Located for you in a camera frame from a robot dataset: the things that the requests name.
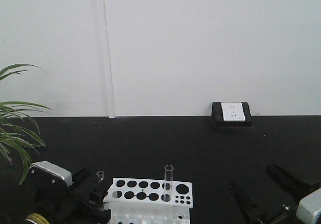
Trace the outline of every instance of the electrical outlet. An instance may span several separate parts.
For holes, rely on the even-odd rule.
[[[245,121],[241,102],[222,102],[221,107],[224,121]]]
[[[253,123],[247,102],[213,102],[212,119],[216,127],[250,127]]]

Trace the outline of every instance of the white outlet plate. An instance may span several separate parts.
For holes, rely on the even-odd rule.
[[[241,102],[222,102],[221,107],[224,121],[245,121]]]

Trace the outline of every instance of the green plant leaf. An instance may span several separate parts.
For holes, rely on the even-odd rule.
[[[21,138],[18,138],[18,137],[15,137],[15,136],[11,136],[11,138],[17,143],[19,144],[20,146],[23,146],[23,147],[27,147],[27,148],[33,148],[37,154],[39,154],[39,152],[35,149],[35,147],[40,147],[40,146],[43,146],[41,144],[30,144],[28,141],[24,140],[24,139],[21,139]]]
[[[3,76],[0,76],[0,80],[2,79],[5,79],[6,77],[9,77],[10,75],[13,75],[13,74],[20,74],[21,75],[21,72],[26,72],[27,70],[19,70],[19,71],[14,71],[14,72],[10,72],[10,73],[7,73]]]
[[[28,130],[26,128],[20,127],[20,126],[16,126],[16,125],[7,125],[7,124],[0,124],[0,125],[4,125],[4,126],[15,126],[16,128],[18,128],[19,130],[21,130],[22,132],[25,132],[27,135],[29,135],[30,137],[32,137],[34,140],[36,140],[39,144],[42,144],[42,146],[46,146],[46,144],[40,139],[40,137],[38,135],[36,135],[33,131]]]
[[[19,185],[21,185],[23,183],[23,181],[26,179],[27,174],[28,174],[28,170],[29,170],[29,166],[31,165],[31,163],[28,162],[28,160],[26,159],[25,156],[23,156],[22,154],[20,154],[20,156],[21,156],[22,163],[24,166],[24,171],[23,171],[21,179],[19,181]]]
[[[0,106],[3,106],[3,105],[10,105],[10,104],[24,104],[24,105],[29,105],[29,106],[36,106],[36,107],[43,107],[43,108],[46,108],[46,109],[50,109],[44,105],[40,105],[40,104],[37,104],[37,103],[33,103],[33,102],[22,102],[22,101],[6,101],[6,102],[0,102]]]
[[[0,139],[0,152],[5,156],[5,158],[10,162],[11,164],[11,159],[8,154],[10,154],[10,151],[3,145],[1,144],[1,139]]]
[[[2,141],[3,144],[6,144],[14,149],[16,149],[21,155],[23,155],[29,163],[32,162],[30,155],[25,151],[21,146],[14,142],[14,140],[10,137]]]
[[[15,68],[18,68],[18,67],[27,67],[27,66],[37,67],[37,68],[39,68],[40,70],[42,70],[44,72],[44,70],[42,68],[40,68],[40,67],[38,67],[36,65],[32,65],[32,64],[13,64],[13,65],[10,65],[8,67],[3,68],[0,71],[0,76],[4,75],[6,72],[8,72],[11,69],[15,69]]]

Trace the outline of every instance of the small vial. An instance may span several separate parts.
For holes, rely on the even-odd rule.
[[[98,183],[105,178],[105,173],[102,170],[98,171],[96,173],[96,175],[97,175],[97,182]]]

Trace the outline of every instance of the rack hole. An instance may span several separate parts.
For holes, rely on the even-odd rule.
[[[118,180],[118,181],[116,182],[116,186],[117,186],[117,187],[122,187],[122,186],[124,186],[124,184],[125,184],[125,181],[123,181],[123,180]]]
[[[179,194],[185,195],[185,194],[189,193],[190,189],[187,185],[180,184],[180,185],[176,186],[176,191]]]
[[[150,200],[153,200],[153,201],[155,201],[155,200],[158,200],[158,198],[159,198],[159,195],[158,194],[156,194],[156,193],[152,193],[152,194],[149,194],[149,199]]]
[[[140,192],[136,195],[138,200],[144,200],[146,198],[146,193],[145,192]]]
[[[128,187],[135,187],[137,185],[137,182],[134,180],[131,180],[127,183]]]
[[[146,188],[146,187],[148,187],[147,181],[141,181],[138,185],[140,186],[140,188]]]
[[[150,186],[153,189],[158,189],[161,185],[158,182],[153,182],[152,184],[150,184]]]
[[[124,196],[125,196],[126,199],[132,199],[134,197],[134,192],[128,191],[128,192],[125,193]]]
[[[118,190],[118,191],[114,191],[111,196],[115,199],[118,199],[121,197],[121,195],[122,195],[122,192]]]

